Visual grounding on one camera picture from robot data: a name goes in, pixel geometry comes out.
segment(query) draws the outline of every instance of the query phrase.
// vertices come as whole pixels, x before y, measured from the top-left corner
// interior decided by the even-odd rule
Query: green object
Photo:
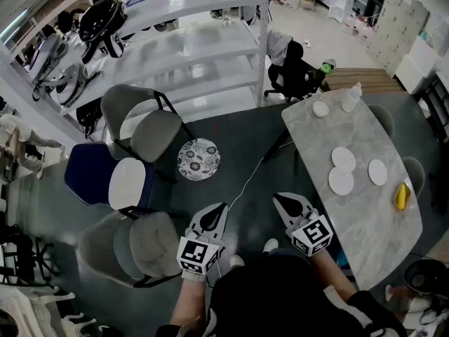
[[[332,71],[332,66],[330,66],[330,64],[323,64],[323,66],[321,66],[321,69],[324,71],[326,75],[329,75],[330,72]]]

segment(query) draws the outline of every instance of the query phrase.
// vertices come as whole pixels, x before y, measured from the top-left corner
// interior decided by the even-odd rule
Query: sneaker
[[[279,242],[277,239],[269,239],[264,246],[264,252],[270,252],[271,250],[277,249],[279,247]]]
[[[37,171],[37,179],[38,180],[40,180],[42,178],[43,168],[44,168],[44,164],[42,163],[41,169],[39,171]]]
[[[390,284],[385,286],[385,302],[389,302],[391,300],[391,297],[393,297],[393,295],[390,293],[390,288]]]
[[[245,261],[239,255],[231,256],[231,259],[229,260],[229,262],[231,263],[231,268],[233,268],[235,266],[244,266],[245,265]]]

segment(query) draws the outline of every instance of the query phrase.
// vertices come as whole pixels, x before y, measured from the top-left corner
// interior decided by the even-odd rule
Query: sleeve
[[[373,324],[382,328],[390,328],[397,332],[399,337],[407,337],[407,331],[400,321],[386,308],[382,307],[368,291],[359,291],[351,296],[347,301],[365,315],[367,315]]]
[[[160,326],[157,329],[156,337],[176,337],[179,333],[181,327],[174,326],[173,324],[167,324],[165,326]]]

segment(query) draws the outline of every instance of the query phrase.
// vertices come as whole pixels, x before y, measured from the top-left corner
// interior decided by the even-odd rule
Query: gray chair
[[[138,124],[131,136],[129,146],[125,146],[120,139],[121,125],[135,106],[151,99],[157,101],[159,109],[151,111]],[[161,99],[171,112],[163,109]],[[194,139],[167,97],[150,88],[113,86],[103,96],[101,111],[112,140],[135,158],[146,162],[155,162],[171,144],[181,127],[191,140]]]
[[[381,105],[368,105],[371,112],[374,114],[376,119],[380,122],[385,132],[390,138],[394,136],[394,120],[390,113]]]
[[[122,218],[114,211],[81,234],[79,254],[87,267],[127,287],[153,287],[181,273],[179,237],[167,213]]]
[[[408,177],[412,182],[413,190],[415,191],[416,198],[421,195],[424,184],[426,183],[426,174],[421,163],[414,157],[404,157],[402,159],[404,166],[406,167]]]

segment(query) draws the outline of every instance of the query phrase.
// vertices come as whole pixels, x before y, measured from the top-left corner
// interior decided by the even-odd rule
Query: white bottle
[[[358,82],[357,85],[353,86],[343,97],[342,109],[349,114],[355,108],[361,96],[362,86],[360,85],[360,82]]]

